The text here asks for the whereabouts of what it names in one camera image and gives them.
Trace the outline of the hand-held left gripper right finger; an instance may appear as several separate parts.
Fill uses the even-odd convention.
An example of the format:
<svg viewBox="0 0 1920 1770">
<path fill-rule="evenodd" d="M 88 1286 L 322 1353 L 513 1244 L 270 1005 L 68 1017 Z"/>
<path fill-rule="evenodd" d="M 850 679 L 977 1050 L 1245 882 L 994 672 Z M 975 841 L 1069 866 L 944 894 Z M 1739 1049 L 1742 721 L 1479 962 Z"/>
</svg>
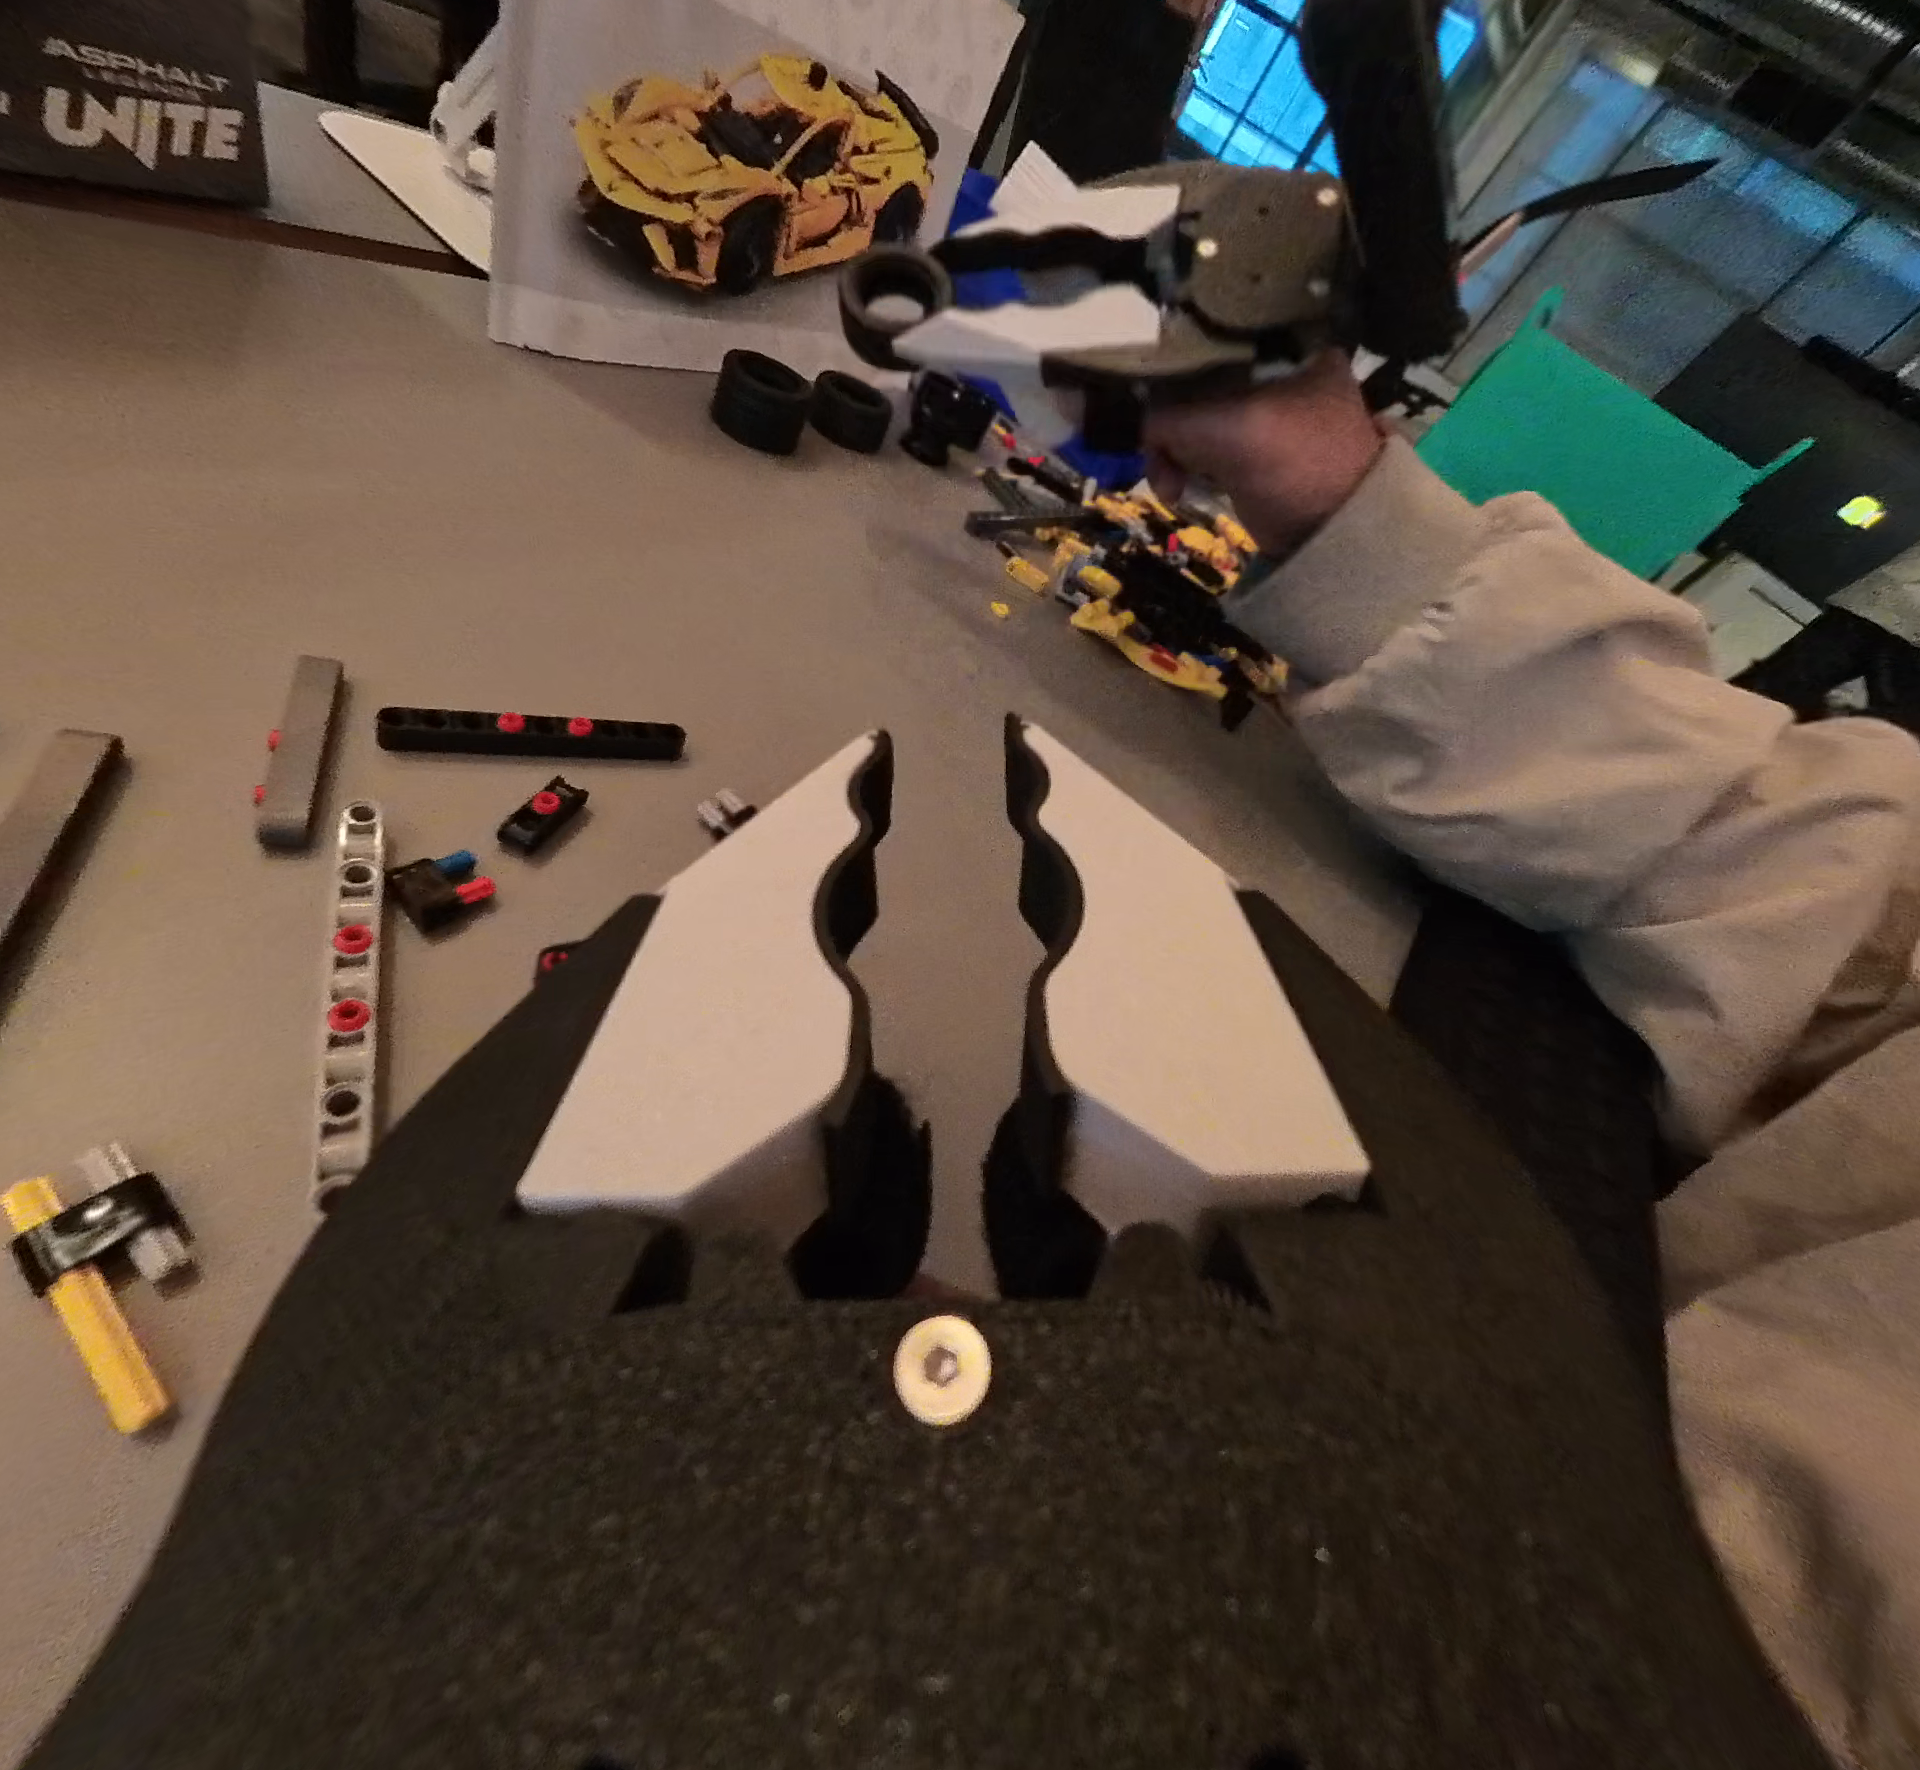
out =
<svg viewBox="0 0 1920 1770">
<path fill-rule="evenodd" d="M 1043 725 L 1003 721 L 1019 911 L 1043 948 L 1026 1066 L 1104 1234 L 1357 1204 L 1374 1166 L 1235 877 Z"/>
</svg>

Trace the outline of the black bag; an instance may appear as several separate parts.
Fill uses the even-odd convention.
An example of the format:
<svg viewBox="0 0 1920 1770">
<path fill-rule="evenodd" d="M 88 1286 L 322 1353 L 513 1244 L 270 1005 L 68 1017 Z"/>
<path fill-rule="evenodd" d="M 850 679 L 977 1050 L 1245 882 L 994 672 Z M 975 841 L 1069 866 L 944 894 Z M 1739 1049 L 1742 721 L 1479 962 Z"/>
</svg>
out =
<svg viewBox="0 0 1920 1770">
<path fill-rule="evenodd" d="M 1080 184 L 1159 165 L 1194 29 L 1165 0 L 1051 0 L 1031 45 L 1007 159 L 1038 146 Z"/>
</svg>

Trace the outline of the black connector blue red pins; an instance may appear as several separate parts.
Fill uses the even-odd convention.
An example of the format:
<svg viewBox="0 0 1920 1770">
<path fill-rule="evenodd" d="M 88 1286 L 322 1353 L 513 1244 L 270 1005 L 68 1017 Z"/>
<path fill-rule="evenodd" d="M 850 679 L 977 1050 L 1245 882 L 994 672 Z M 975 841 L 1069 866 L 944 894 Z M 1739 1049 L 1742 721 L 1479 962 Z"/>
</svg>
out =
<svg viewBox="0 0 1920 1770">
<path fill-rule="evenodd" d="M 496 897 L 494 877 L 479 872 L 472 849 L 397 863 L 385 872 L 385 890 L 422 937 L 465 922 Z"/>
</svg>

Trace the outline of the person's beige jacket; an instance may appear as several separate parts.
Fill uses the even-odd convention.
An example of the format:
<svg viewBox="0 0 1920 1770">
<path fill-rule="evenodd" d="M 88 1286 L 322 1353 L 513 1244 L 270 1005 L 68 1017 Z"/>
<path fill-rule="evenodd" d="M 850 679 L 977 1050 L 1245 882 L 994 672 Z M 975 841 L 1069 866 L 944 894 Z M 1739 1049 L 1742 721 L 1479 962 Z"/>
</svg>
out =
<svg viewBox="0 0 1920 1770">
<path fill-rule="evenodd" d="M 1659 1213 L 1674 1444 L 1841 1765 L 1919 1764 L 1919 1047 L 1885 1038 Z"/>
</svg>

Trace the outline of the long black brick beam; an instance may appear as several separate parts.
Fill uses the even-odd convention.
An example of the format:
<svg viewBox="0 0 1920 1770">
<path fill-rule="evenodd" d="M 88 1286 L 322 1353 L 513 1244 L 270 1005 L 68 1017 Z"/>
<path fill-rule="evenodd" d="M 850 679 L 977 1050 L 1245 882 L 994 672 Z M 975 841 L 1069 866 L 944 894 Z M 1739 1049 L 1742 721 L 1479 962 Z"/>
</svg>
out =
<svg viewBox="0 0 1920 1770">
<path fill-rule="evenodd" d="M 52 902 L 118 790 L 120 735 L 65 728 L 37 752 L 3 817 L 3 1012 L 37 949 Z"/>
</svg>

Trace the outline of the person's right forearm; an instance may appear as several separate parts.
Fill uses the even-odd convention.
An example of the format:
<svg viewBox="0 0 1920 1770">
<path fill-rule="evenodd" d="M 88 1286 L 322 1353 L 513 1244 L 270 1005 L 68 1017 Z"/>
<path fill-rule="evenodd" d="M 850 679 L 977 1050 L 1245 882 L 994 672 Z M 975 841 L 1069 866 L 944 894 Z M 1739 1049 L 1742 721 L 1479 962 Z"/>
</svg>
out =
<svg viewBox="0 0 1920 1770">
<path fill-rule="evenodd" d="M 1716 679 L 1699 613 L 1534 496 L 1402 441 L 1233 489 L 1241 616 L 1337 792 L 1429 877 L 1555 939 L 1708 1153 L 1817 1116 L 1917 1139 L 1917 740 Z"/>
</svg>

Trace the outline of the blue plastic object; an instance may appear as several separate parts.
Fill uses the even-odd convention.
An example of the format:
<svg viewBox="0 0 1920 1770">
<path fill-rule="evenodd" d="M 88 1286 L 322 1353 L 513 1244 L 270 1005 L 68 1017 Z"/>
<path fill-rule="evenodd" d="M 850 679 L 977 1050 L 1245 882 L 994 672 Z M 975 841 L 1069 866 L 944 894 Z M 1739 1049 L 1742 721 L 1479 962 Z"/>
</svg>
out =
<svg viewBox="0 0 1920 1770">
<path fill-rule="evenodd" d="M 955 237 L 975 222 L 987 222 L 994 214 L 999 177 L 967 169 L 959 184 L 949 235 Z M 1018 270 L 986 270 L 955 277 L 957 301 L 963 309 L 987 310 L 1006 302 L 1028 301 L 1024 277 Z M 1007 387 L 986 377 L 964 372 L 963 383 L 982 393 L 997 408 L 997 417 L 1011 430 L 1006 441 L 1019 454 L 1052 454 L 1066 461 L 1075 473 L 1094 479 L 1102 489 L 1117 492 L 1138 486 L 1145 477 L 1145 456 L 1140 446 L 1101 449 L 1085 438 L 1082 430 L 1068 430 L 1063 416 L 1047 412 L 1038 420 L 1021 416 L 1007 395 Z"/>
</svg>

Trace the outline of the black rubber toy tire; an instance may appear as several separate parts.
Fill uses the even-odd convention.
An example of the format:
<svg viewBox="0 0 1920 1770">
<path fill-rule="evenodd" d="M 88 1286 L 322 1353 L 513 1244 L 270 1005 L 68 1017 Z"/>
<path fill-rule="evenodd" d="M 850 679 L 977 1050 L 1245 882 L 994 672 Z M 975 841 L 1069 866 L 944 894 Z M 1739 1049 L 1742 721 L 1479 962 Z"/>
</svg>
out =
<svg viewBox="0 0 1920 1770">
<path fill-rule="evenodd" d="M 893 430 L 894 398 L 852 372 L 820 371 L 811 387 L 807 421 L 853 454 L 877 454 Z"/>
<path fill-rule="evenodd" d="M 914 244 L 868 247 L 841 271 L 839 323 L 852 353 L 869 368 L 918 368 L 906 340 L 955 304 L 949 270 Z"/>
<path fill-rule="evenodd" d="M 732 347 L 724 353 L 708 417 L 732 441 L 763 456 L 799 450 L 812 403 L 812 380 L 769 353 Z"/>
</svg>

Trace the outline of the partly built yellow toy car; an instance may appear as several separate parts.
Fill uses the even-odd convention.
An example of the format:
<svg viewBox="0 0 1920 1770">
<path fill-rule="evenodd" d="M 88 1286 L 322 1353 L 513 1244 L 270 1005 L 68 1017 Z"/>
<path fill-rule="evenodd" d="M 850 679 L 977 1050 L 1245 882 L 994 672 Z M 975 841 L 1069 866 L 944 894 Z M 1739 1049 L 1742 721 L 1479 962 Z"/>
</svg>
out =
<svg viewBox="0 0 1920 1770">
<path fill-rule="evenodd" d="M 1214 704 L 1226 732 L 1282 707 L 1285 658 L 1228 616 L 1257 553 L 1235 515 L 1169 506 L 1144 482 L 1109 492 L 1051 454 L 1011 450 L 975 479 L 986 503 L 964 532 L 1043 563 L 1072 630 Z"/>
</svg>

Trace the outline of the dark grey brick beam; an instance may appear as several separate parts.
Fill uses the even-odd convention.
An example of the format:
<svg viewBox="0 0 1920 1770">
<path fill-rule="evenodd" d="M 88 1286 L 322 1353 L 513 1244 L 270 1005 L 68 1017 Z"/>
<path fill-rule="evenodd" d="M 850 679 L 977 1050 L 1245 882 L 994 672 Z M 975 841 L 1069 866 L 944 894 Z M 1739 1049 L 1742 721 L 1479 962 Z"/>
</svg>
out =
<svg viewBox="0 0 1920 1770">
<path fill-rule="evenodd" d="M 253 833 L 265 852 L 304 852 L 319 820 L 343 693 L 337 658 L 302 654 L 270 730 L 267 768 L 253 790 Z"/>
</svg>

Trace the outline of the black perforated seat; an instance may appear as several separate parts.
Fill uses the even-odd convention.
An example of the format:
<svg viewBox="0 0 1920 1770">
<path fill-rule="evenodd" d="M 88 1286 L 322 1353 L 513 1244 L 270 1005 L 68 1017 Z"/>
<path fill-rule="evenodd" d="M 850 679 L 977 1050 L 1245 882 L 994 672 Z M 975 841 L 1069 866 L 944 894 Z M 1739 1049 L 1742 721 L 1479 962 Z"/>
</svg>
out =
<svg viewBox="0 0 1920 1770">
<path fill-rule="evenodd" d="M 1645 1041 L 1563 939 L 1431 888 L 1388 1009 L 1570 1203 L 1652 1204 L 1701 1166 L 1668 1136 Z"/>
</svg>

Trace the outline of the black toy wheel rim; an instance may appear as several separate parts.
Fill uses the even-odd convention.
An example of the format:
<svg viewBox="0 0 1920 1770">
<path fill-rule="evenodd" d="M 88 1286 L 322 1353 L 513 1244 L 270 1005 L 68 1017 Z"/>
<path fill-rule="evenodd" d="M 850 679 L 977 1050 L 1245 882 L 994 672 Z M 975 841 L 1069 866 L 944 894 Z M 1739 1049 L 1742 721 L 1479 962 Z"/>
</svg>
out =
<svg viewBox="0 0 1920 1770">
<path fill-rule="evenodd" d="M 900 450 L 929 467 L 944 468 L 955 453 L 975 454 L 997 421 L 996 397 L 939 371 L 921 371 L 906 398 L 906 428 Z"/>
</svg>

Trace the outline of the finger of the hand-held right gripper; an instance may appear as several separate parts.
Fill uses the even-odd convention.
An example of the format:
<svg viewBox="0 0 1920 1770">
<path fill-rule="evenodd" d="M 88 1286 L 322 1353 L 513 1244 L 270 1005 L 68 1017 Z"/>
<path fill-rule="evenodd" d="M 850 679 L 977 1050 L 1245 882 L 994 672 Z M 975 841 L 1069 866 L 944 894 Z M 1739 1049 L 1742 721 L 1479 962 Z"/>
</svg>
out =
<svg viewBox="0 0 1920 1770">
<path fill-rule="evenodd" d="M 1031 387 L 1052 357 L 1152 347 L 1163 320 L 1162 309 L 1126 283 L 1095 286 L 1068 302 L 1015 298 L 977 309 L 950 295 L 939 277 L 936 301 L 944 307 L 893 337 L 893 371 Z"/>
<path fill-rule="evenodd" d="M 946 235 L 932 254 L 950 276 L 1018 270 L 1150 288 L 1172 252 L 1183 187 L 1168 180 L 1077 184 L 1036 143 L 999 177 L 994 214 Z"/>
</svg>

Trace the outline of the light grey beam with pins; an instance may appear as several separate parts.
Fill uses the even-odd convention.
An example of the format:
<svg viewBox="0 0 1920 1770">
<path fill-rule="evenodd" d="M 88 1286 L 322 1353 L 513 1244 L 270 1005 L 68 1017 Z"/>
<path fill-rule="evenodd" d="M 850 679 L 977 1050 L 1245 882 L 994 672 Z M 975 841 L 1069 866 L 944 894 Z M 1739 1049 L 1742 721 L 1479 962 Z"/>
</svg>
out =
<svg viewBox="0 0 1920 1770">
<path fill-rule="evenodd" d="M 387 822 L 376 802 L 349 799 L 337 820 L 323 926 L 317 1012 L 310 1203 L 330 1214 L 365 1173 L 387 1124 L 382 990 Z"/>
</svg>

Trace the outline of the black connector with red pin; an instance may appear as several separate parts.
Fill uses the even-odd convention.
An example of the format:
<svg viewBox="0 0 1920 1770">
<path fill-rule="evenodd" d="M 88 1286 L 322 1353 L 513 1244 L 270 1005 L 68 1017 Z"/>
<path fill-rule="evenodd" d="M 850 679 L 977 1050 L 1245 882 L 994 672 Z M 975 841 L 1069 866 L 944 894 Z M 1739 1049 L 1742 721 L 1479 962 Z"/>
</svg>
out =
<svg viewBox="0 0 1920 1770">
<path fill-rule="evenodd" d="M 554 774 L 499 822 L 496 841 L 515 856 L 541 856 L 582 820 L 588 805 L 591 792 L 587 787 L 569 784 L 563 774 Z"/>
</svg>

